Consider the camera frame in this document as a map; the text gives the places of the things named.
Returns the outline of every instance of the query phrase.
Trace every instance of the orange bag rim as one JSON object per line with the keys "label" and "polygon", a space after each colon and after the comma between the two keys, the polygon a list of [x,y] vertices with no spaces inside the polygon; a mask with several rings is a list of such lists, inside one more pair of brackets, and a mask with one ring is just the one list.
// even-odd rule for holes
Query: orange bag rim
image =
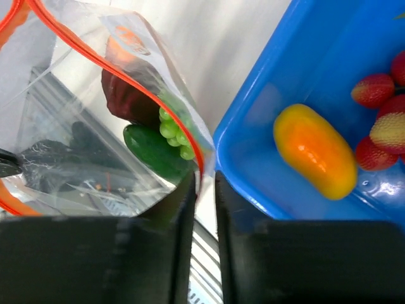
{"label": "orange bag rim", "polygon": [[[26,9],[23,9],[24,4],[28,5],[28,12]],[[148,91],[145,87],[140,85],[137,81],[129,77],[123,71],[114,67],[113,64],[108,62],[105,58],[98,55],[91,47],[89,47],[85,42],[83,42],[76,34],[74,34],[68,27],[63,25],[62,23],[58,22],[50,12],[46,9],[43,5],[41,0],[13,0],[11,8],[6,15],[6,17],[0,22],[0,34],[1,32],[7,28],[7,26],[11,25],[15,18],[18,18],[19,15],[22,13],[27,13],[25,19],[22,20],[21,23],[16,24],[15,27],[12,29],[12,32],[9,36],[12,35],[14,30],[17,26],[23,24],[28,17],[29,9],[31,9],[50,30],[52,30],[62,41],[64,41],[67,45],[69,45],[72,49],[76,50],[76,52],[80,53],[82,56],[86,57],[91,62],[95,63],[99,67],[109,71],[116,77],[122,79],[126,83],[130,84],[134,88],[138,89],[140,92],[151,98],[155,103],[157,103],[160,107],[162,107],[176,122],[176,124],[180,127],[180,129],[185,134],[186,138],[191,143],[192,149],[196,155],[197,164],[200,171],[200,179],[203,179],[204,174],[204,154],[200,149],[198,143],[193,138],[190,131],[185,127],[182,123],[181,119],[179,119],[176,114],[167,106],[165,105],[162,100],[160,100],[157,96],[153,93]],[[200,194],[202,189],[202,182],[200,182],[200,187],[198,194]],[[4,183],[0,180],[0,207],[5,209],[7,212],[10,212],[13,215],[19,216],[32,216],[32,215],[41,215],[41,213],[36,212],[31,207],[28,207],[26,204],[23,204],[17,198],[14,198],[7,188],[5,187]]]}

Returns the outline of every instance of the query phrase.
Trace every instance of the ziplock bag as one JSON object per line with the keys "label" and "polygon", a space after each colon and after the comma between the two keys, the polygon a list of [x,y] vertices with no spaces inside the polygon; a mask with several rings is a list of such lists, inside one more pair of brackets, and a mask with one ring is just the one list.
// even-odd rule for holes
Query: ziplock bag
{"label": "ziplock bag", "polygon": [[212,138],[141,15],[76,0],[9,5],[0,23],[0,148],[17,169],[2,175],[0,207],[134,216],[190,168],[213,173]]}

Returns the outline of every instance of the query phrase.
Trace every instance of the strawberry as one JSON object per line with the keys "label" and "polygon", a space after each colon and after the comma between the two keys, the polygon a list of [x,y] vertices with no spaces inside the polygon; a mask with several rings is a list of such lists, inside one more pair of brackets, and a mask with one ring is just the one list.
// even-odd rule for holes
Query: strawberry
{"label": "strawberry", "polygon": [[366,136],[359,142],[355,154],[357,163],[365,171],[388,169],[397,162],[399,157],[376,147],[369,136]]}
{"label": "strawberry", "polygon": [[395,84],[390,75],[379,73],[360,80],[351,92],[352,98],[362,106],[377,109],[395,93]]}
{"label": "strawberry", "polygon": [[405,51],[400,52],[392,60],[391,75],[397,84],[405,86]]}
{"label": "strawberry", "polygon": [[373,143],[390,154],[405,153],[405,112],[388,112],[370,131]]}
{"label": "strawberry", "polygon": [[377,119],[388,113],[405,113],[405,94],[388,99],[379,109]]}

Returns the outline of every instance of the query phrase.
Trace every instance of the green grape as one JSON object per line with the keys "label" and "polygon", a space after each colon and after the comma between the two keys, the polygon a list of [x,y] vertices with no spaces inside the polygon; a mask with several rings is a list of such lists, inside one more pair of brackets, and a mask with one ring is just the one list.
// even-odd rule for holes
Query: green grape
{"label": "green grape", "polygon": [[180,157],[183,158],[184,160],[192,160],[195,157],[194,151],[192,150],[191,147],[181,146]]}
{"label": "green grape", "polygon": [[164,138],[173,138],[176,136],[178,126],[173,120],[165,120],[160,124],[159,130]]}
{"label": "green grape", "polygon": [[167,143],[172,147],[179,147],[180,143],[177,141],[176,137],[168,138]]}
{"label": "green grape", "polygon": [[182,146],[188,146],[188,147],[190,146],[189,140],[187,139],[187,137],[185,136],[183,131],[180,130],[180,128],[177,131],[176,139]]}
{"label": "green grape", "polygon": [[163,108],[159,109],[159,116],[161,117],[161,121],[162,120],[171,120],[171,116]]}

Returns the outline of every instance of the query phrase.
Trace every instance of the plastic bag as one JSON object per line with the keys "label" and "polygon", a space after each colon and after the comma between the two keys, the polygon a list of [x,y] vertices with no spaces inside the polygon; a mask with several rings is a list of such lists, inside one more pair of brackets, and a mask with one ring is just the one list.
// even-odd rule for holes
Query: plastic bag
{"label": "plastic bag", "polygon": [[197,168],[212,138],[158,34],[135,12],[14,0],[0,23],[0,183],[14,215],[134,216]]}

